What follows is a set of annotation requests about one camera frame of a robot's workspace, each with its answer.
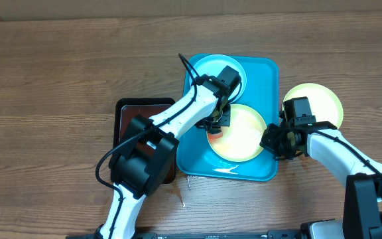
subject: blue plastic tray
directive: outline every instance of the blue plastic tray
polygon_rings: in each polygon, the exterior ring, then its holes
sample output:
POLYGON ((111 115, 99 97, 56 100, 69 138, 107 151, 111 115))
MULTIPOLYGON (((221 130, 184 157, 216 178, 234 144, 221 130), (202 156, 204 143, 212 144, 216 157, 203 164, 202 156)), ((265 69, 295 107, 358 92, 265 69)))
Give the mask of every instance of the blue plastic tray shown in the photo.
MULTIPOLYGON (((197 63, 209 54, 197 54, 189 61, 197 63)), ((265 123, 278 123, 279 70, 267 58, 230 56, 238 61, 247 75, 247 86, 243 95, 234 104, 243 104, 255 109, 265 123)), ((190 89, 188 75, 184 83, 184 94, 190 89)), ((189 175, 245 179, 254 181, 271 180, 278 171, 278 162, 267 150, 256 158, 236 163, 218 156, 210 147, 206 132, 192 127, 181 138, 176 154, 179 169, 189 175)))

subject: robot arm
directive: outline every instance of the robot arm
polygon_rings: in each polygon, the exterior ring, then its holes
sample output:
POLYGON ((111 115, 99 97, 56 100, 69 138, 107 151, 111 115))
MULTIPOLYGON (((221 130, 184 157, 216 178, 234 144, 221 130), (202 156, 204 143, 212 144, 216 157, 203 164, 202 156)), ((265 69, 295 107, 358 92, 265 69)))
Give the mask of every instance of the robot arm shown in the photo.
POLYGON ((194 102, 184 112, 141 139, 141 142, 155 149, 153 158, 149 159, 135 148, 138 139, 132 146, 124 147, 113 154, 109 163, 111 180, 122 192, 123 202, 119 204, 119 194, 115 191, 107 221, 97 229, 95 236, 101 239, 132 238, 144 199, 150 196, 166 177, 168 168, 173 162, 178 139, 203 119, 209 118, 207 120, 212 120, 211 126, 220 127, 218 121, 223 115, 222 111, 227 105, 229 96, 240 82, 238 72, 226 66, 218 77, 206 75, 198 77, 196 87, 191 87, 183 98, 164 112, 150 119, 137 116, 131 120, 122 141, 148 127, 164 122, 189 104, 196 94, 194 102))
MULTIPOLYGON (((360 150, 356 149, 343 137, 340 131, 336 129, 323 129, 321 132, 337 137, 341 141, 344 141, 353 147, 362 157, 369 160, 371 165, 382 173, 382 164, 375 162, 363 154, 360 150)), ((343 145, 317 133, 311 133, 308 135, 307 153, 313 159, 323 164, 323 166, 325 166, 325 168, 327 168, 343 186, 346 186, 346 179, 348 175, 355 175, 356 173, 365 173, 366 175, 374 174, 371 169, 367 168, 343 145)))
POLYGON ((316 116, 312 115, 308 98, 288 100, 284 102, 284 107, 285 110, 280 115, 283 119, 280 126, 270 124, 263 134, 261 146, 266 150, 277 157, 283 156, 283 159, 296 157, 298 151, 311 156, 323 164, 343 186, 346 186, 348 175, 374 174, 349 149, 336 140, 319 134, 324 133, 348 144, 382 173, 382 164, 375 162, 352 146, 334 125, 327 121, 316 122, 316 116))

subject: wood grain surface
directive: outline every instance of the wood grain surface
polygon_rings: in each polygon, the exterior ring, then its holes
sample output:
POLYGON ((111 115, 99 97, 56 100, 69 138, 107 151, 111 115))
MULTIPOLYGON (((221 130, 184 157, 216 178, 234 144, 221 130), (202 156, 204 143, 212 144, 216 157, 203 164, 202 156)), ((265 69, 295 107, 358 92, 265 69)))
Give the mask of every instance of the wood grain surface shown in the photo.
MULTIPOLYGON (((115 103, 179 99, 178 52, 270 58, 281 99, 304 82, 327 86, 344 106, 344 136, 382 163, 382 12, 0 23, 0 238, 63 238, 105 222, 113 193, 94 169, 112 144, 115 103)), ((263 232, 343 212, 344 188, 311 159, 280 163, 267 183, 190 187, 183 173, 161 186, 139 230, 263 232)))

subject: black wire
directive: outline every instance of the black wire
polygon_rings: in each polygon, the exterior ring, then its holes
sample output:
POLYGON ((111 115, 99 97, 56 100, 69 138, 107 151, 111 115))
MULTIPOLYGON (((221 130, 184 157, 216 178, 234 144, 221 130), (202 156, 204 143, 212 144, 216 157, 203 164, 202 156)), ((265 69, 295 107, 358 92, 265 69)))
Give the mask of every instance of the black wire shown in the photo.
POLYGON ((298 156, 300 156, 302 154, 303 154, 303 152, 298 152, 294 157, 298 157, 298 156))
POLYGON ((195 83, 195 79, 194 79, 194 76, 192 75, 191 73, 191 70, 188 68, 188 66, 191 67, 191 69, 196 73, 197 77, 200 77, 200 75, 197 73, 196 69, 194 69, 194 67, 187 61, 187 59, 182 56, 181 54, 178 54, 179 55, 179 58, 181 59, 183 65, 185 66, 185 69, 186 71, 189 73, 191 79, 192 79, 192 85, 194 87, 194 95, 192 97, 192 99, 181 109, 179 110, 178 112, 176 112, 175 114, 173 114, 172 116, 170 116, 169 118, 165 119, 163 122, 161 122, 160 124, 158 125, 155 125, 154 127, 150 128, 150 129, 146 129, 145 131, 142 131, 141 133, 138 133, 137 135, 133 136, 133 137, 130 137, 129 139, 126 139, 124 142, 120 143, 118 146, 114 147, 113 149, 111 149, 110 151, 108 151, 97 163, 97 166, 95 167, 95 177, 97 178, 98 182, 100 182, 102 185, 106 186, 106 187, 109 187, 113 190, 115 190, 117 193, 119 193, 119 206, 117 207, 117 210, 116 210, 116 214, 113 218, 113 222, 111 223, 111 228, 110 228, 110 234, 109 234, 109 238, 108 239, 111 239, 111 237, 113 236, 113 231, 114 231, 114 225, 116 223, 116 219, 117 217, 119 216, 119 213, 120 213, 120 208, 121 208, 121 205, 123 203, 123 194, 122 192, 120 191, 119 188, 117 187, 114 187, 113 185, 109 184, 108 182, 104 181, 100 175, 99 175, 99 169, 101 168, 102 164, 104 163, 104 161, 110 156, 112 155, 113 153, 115 153, 117 150, 119 150, 120 148, 122 148, 124 145, 128 144, 129 142, 137 139, 137 138, 140 138, 162 126, 164 126, 165 124, 169 123, 171 120, 173 120, 174 118, 176 118, 177 116, 179 116, 180 114, 182 114, 186 109, 188 109, 192 103, 194 103, 196 101, 196 98, 197 98, 197 85, 195 83))
POLYGON ((239 95, 239 92, 241 91, 241 87, 242 87, 242 86, 243 86, 243 83, 240 82, 240 83, 239 83, 238 93, 237 93, 234 97, 232 97, 230 100, 228 100, 228 103, 227 103, 227 104, 231 104, 232 101, 234 101, 234 100, 236 99, 236 97, 239 95))
POLYGON ((351 151, 366 167, 371 169, 382 180, 382 173, 380 173, 380 171, 378 171, 378 169, 376 169, 371 163, 369 163, 368 160, 366 160, 364 157, 362 157, 362 155, 360 155, 352 146, 348 145, 347 143, 341 141, 340 139, 338 139, 336 137, 328 135, 327 133, 321 132, 319 130, 314 130, 312 132, 317 133, 319 135, 322 135, 324 137, 327 137, 328 139, 332 139, 332 140, 338 142, 339 144, 343 145, 346 149, 351 151))

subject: plate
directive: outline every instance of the plate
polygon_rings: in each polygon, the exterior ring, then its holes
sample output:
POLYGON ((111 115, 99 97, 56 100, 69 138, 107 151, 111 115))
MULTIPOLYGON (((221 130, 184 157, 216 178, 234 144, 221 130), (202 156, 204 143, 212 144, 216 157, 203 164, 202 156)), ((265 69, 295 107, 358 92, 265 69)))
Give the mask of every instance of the plate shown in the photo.
POLYGON ((231 105, 231 125, 221 127, 223 136, 208 137, 209 145, 220 157, 233 162, 245 162, 262 152, 260 141, 266 123, 262 116, 249 106, 231 105))
POLYGON ((312 115, 317 122, 329 121, 340 128, 344 117, 343 105, 333 91, 315 83, 300 84, 285 95, 284 101, 304 96, 309 99, 312 115))

